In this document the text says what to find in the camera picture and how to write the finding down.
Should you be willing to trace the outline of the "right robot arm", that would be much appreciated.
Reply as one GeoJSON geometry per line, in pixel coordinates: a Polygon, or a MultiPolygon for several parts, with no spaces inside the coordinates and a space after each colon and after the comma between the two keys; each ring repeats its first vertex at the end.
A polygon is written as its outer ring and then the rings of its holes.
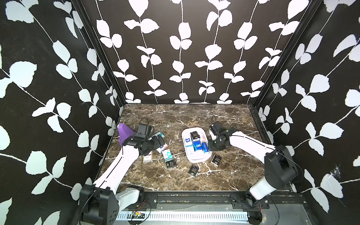
{"type": "Polygon", "coordinates": [[[264,176],[245,195],[248,203],[255,204],[272,192],[300,180],[304,175],[303,169],[293,161],[288,148],[283,145],[274,146],[258,141],[235,128],[226,129],[218,121],[210,125],[210,135],[210,151],[225,150],[229,144],[264,164],[264,176]]]}

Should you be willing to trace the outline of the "teal bear tissue pack back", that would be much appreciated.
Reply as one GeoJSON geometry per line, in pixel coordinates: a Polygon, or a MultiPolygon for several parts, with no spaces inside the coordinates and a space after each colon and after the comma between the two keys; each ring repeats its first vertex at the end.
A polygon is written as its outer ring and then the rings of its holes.
{"type": "Polygon", "coordinates": [[[155,136],[157,136],[157,137],[158,137],[159,135],[160,135],[162,138],[164,138],[164,137],[165,137],[165,136],[164,136],[164,134],[163,134],[162,132],[157,132],[157,133],[155,134],[155,136]]]}

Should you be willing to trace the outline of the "white plastic storage box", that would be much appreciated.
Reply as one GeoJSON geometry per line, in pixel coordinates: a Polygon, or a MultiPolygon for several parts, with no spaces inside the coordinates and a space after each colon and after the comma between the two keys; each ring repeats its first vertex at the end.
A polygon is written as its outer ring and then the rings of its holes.
{"type": "MultiPolygon", "coordinates": [[[[191,140],[191,137],[190,137],[190,133],[193,131],[197,131],[198,134],[203,133],[204,135],[206,135],[205,131],[200,127],[193,127],[193,128],[188,128],[188,129],[183,130],[181,135],[182,135],[184,148],[186,148],[186,146],[193,145],[193,141],[191,140]]],[[[204,162],[204,161],[208,160],[211,157],[211,155],[212,155],[212,152],[210,150],[207,153],[204,153],[203,151],[195,151],[195,153],[190,156],[187,155],[187,153],[186,153],[187,159],[191,163],[204,162]]]]}

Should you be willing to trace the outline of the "black tissue pack front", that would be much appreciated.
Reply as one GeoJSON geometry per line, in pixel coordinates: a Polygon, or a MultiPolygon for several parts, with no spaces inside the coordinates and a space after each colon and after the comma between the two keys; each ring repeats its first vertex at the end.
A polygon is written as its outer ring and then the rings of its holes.
{"type": "Polygon", "coordinates": [[[198,172],[199,172],[199,167],[198,167],[198,166],[195,166],[195,165],[192,165],[192,166],[190,167],[190,169],[189,169],[188,174],[191,175],[191,176],[193,176],[193,177],[196,177],[197,174],[198,174],[198,172]]]}

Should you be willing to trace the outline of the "dark blue Tempo tissue pack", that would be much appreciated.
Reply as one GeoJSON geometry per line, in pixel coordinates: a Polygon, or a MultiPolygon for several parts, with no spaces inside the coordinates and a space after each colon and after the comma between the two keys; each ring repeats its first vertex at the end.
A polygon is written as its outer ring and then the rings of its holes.
{"type": "Polygon", "coordinates": [[[202,143],[200,141],[193,141],[194,151],[203,151],[202,143]]]}

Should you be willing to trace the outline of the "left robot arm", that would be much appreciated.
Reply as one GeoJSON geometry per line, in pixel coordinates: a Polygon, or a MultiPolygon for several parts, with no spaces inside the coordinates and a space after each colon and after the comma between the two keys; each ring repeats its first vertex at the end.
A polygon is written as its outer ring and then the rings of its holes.
{"type": "Polygon", "coordinates": [[[161,135],[149,139],[137,134],[128,137],[107,170],[92,185],[81,189],[78,224],[112,225],[121,210],[138,202],[140,188],[128,187],[117,193],[118,187],[139,156],[146,156],[164,145],[161,135]]]}

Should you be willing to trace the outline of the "teal bear tissue pack front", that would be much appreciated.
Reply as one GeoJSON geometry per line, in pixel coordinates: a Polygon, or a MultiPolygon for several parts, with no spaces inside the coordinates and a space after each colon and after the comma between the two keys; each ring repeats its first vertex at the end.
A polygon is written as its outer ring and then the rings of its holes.
{"type": "Polygon", "coordinates": [[[165,162],[173,160],[173,156],[172,156],[171,151],[169,149],[163,150],[162,155],[163,155],[163,158],[164,158],[165,162]]]}

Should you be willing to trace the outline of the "blue patterned tissue pack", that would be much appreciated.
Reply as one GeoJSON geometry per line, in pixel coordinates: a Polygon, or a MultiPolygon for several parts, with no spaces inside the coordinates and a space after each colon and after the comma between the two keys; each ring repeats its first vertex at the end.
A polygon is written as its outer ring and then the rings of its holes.
{"type": "Polygon", "coordinates": [[[207,143],[206,143],[206,142],[203,142],[203,143],[202,143],[202,150],[203,150],[204,153],[209,152],[209,149],[208,149],[208,146],[207,146],[207,143]]]}

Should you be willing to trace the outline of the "teal bear tissue pack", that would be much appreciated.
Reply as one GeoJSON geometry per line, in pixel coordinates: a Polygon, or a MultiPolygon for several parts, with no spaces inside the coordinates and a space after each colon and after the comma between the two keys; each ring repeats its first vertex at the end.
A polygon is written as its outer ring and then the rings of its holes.
{"type": "Polygon", "coordinates": [[[163,155],[163,158],[164,158],[165,162],[173,160],[173,156],[172,156],[171,151],[169,149],[163,150],[162,155],[163,155]]]}
{"type": "Polygon", "coordinates": [[[157,136],[157,137],[158,137],[159,135],[160,135],[162,138],[164,138],[164,137],[165,137],[165,136],[164,136],[164,134],[163,134],[162,132],[157,132],[157,133],[155,134],[155,136],[157,136]]]}

